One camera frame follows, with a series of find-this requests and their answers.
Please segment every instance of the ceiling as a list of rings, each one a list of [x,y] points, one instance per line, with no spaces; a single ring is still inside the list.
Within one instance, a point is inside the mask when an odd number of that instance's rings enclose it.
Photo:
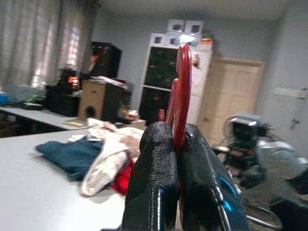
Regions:
[[[251,20],[276,20],[290,0],[100,0],[122,15],[177,17],[187,14]]]

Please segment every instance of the table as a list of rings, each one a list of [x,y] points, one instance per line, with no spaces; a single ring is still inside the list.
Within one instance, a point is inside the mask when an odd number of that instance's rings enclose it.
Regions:
[[[67,120],[78,119],[77,117],[66,117],[57,113],[50,112],[48,110],[25,110],[21,108],[9,108],[9,107],[0,107],[0,111],[14,116],[23,117],[35,122],[47,124],[53,127],[60,128],[61,130],[78,130],[87,128],[83,127],[74,127],[70,125],[63,124]]]
[[[22,117],[29,119],[34,122],[39,122],[43,124],[50,125],[52,127],[59,128],[60,130],[79,130],[79,129],[85,129],[88,128],[87,125],[84,125],[82,127],[74,127],[70,125],[64,124],[67,120],[78,120],[78,117],[66,117],[64,115],[60,115],[48,110],[25,110],[21,108],[9,108],[9,107],[0,107],[0,112],[4,112],[6,114]],[[145,130],[145,120],[139,119],[137,121],[132,121],[131,124],[122,124],[122,123],[116,123],[116,125],[119,125],[121,128],[124,127],[134,127],[141,130]]]
[[[79,194],[79,183],[35,151],[86,129],[0,139],[0,225],[6,231],[99,231],[120,225],[125,198],[103,190]]]

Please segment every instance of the wooden door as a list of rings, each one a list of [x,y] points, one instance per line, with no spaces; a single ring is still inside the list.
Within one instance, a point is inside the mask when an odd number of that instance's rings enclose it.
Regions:
[[[210,145],[224,138],[229,117],[255,111],[262,74],[262,62],[213,58],[200,116],[200,130]]]

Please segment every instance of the white cloth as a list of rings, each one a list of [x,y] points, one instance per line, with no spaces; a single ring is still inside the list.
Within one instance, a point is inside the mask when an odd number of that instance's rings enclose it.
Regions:
[[[104,141],[103,149],[96,157],[81,184],[81,193],[94,196],[111,182],[124,165],[127,153],[139,156],[139,143],[143,131],[137,128],[117,129],[110,122],[89,118],[89,141]]]

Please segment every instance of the blue cloth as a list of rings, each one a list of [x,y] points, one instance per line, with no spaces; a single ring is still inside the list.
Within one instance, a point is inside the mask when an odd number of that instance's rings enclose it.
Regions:
[[[70,180],[81,181],[103,147],[101,141],[87,141],[86,137],[71,142],[50,141],[36,149],[46,159],[64,169]]]

